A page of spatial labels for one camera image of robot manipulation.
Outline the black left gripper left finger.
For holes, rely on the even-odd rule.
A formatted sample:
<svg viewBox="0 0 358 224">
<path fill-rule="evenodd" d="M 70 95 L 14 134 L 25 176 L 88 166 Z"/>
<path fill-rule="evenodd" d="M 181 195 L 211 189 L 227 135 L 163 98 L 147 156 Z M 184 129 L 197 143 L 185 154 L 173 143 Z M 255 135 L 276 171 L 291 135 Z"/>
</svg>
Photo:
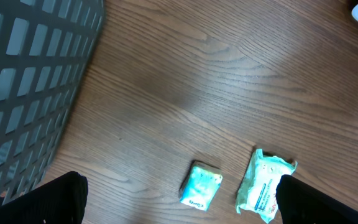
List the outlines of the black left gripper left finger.
<svg viewBox="0 0 358 224">
<path fill-rule="evenodd" d="M 75 223 L 85 215 L 88 180 L 70 171 L 0 207 L 0 223 Z"/>
</svg>

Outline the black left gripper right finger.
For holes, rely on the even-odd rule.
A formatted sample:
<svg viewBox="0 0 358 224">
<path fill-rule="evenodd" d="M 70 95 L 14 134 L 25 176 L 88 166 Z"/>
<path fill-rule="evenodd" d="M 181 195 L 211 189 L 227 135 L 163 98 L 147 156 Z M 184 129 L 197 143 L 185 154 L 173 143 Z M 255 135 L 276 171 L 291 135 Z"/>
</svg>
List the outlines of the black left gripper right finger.
<svg viewBox="0 0 358 224">
<path fill-rule="evenodd" d="M 276 199 L 283 224 L 358 224 L 358 211 L 290 175 L 281 177 Z"/>
</svg>

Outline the small teal tissue pack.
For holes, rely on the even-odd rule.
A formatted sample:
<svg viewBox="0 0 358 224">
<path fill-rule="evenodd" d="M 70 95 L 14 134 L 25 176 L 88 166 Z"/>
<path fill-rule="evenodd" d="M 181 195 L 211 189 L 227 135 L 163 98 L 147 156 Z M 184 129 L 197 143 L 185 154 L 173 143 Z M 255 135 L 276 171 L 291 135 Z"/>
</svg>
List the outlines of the small teal tissue pack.
<svg viewBox="0 0 358 224">
<path fill-rule="evenodd" d="M 206 212 L 222 181 L 221 169 L 201 161 L 193 161 L 179 190 L 180 202 Z"/>
</svg>

